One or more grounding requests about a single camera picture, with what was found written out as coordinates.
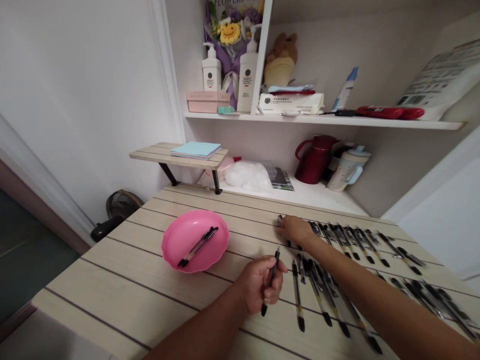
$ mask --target floor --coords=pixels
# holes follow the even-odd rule
[[[117,360],[115,356],[35,311],[0,343],[2,360]]]

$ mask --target book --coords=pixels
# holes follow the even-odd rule
[[[208,160],[220,149],[220,144],[217,143],[190,141],[182,146],[171,149],[170,155],[182,158]]]

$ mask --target white bottle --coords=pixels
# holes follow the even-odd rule
[[[350,75],[348,75],[348,78],[346,79],[345,85],[340,89],[340,92],[338,93],[338,96],[335,99],[335,103],[333,104],[333,107],[331,108],[332,112],[336,112],[337,110],[343,110],[345,109],[345,105],[347,104],[347,100],[350,97],[350,93],[352,92],[352,89],[354,88],[355,85],[355,79],[357,78],[357,72],[359,70],[358,66],[355,66],[353,70],[351,71]]]
[[[201,62],[201,67],[203,68],[203,90],[221,91],[222,64],[217,59],[214,45],[210,42],[204,42],[203,45],[210,47],[207,52],[207,58]]]
[[[238,104],[236,106],[236,110],[240,113],[250,113],[252,108],[254,82],[259,59],[255,31],[261,26],[262,24],[258,24],[250,27],[251,40],[246,46],[246,53],[240,56],[240,84],[238,85]]]

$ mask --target wooden shelf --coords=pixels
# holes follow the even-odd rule
[[[346,191],[332,191],[323,183],[309,185],[298,181],[294,176],[294,171],[287,171],[287,173],[295,191],[272,189],[273,193],[253,192],[244,190],[241,187],[228,185],[225,180],[220,182],[220,188],[231,193],[246,194],[248,196],[269,198],[310,207],[369,216]]]
[[[299,124],[329,124],[329,125],[348,125],[348,126],[367,126],[378,128],[403,128],[403,129],[430,129],[430,130],[458,130],[464,122],[445,122],[445,121],[419,121],[419,120],[386,120],[373,117],[343,117],[334,115],[299,115],[299,116],[280,116],[280,115],[250,115],[248,113],[235,113],[231,115],[186,112],[184,116],[187,119],[217,119],[217,120],[242,120],[242,121],[262,121],[276,123],[299,123]]]

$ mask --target fan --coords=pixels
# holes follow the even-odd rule
[[[98,243],[123,223],[126,218],[140,209],[143,204],[144,202],[131,192],[122,189],[115,191],[108,197],[105,204],[108,220],[96,224],[96,227],[90,233],[90,237]]]

